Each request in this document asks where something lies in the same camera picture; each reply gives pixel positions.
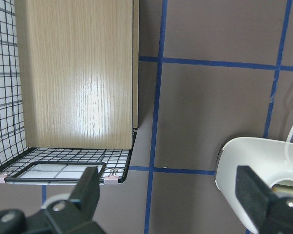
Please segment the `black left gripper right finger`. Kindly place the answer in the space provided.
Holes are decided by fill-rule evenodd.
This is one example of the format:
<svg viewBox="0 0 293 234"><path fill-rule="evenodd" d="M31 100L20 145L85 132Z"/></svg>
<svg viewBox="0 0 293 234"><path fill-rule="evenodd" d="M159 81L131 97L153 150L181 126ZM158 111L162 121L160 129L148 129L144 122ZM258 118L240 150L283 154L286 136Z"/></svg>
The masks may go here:
<svg viewBox="0 0 293 234"><path fill-rule="evenodd" d="M293 234L293 195L276 193L249 166L238 166L235 195L260 234Z"/></svg>

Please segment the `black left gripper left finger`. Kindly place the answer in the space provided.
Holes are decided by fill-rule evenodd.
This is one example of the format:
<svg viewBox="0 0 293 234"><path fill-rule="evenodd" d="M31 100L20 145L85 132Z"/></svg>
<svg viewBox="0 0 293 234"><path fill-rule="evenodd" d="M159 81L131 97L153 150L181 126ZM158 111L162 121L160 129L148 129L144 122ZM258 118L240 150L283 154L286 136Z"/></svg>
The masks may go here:
<svg viewBox="0 0 293 234"><path fill-rule="evenodd" d="M0 234L104 234L93 221L100 198L97 167L87 167L67 199L54 200L26 217L18 209L0 211Z"/></svg>

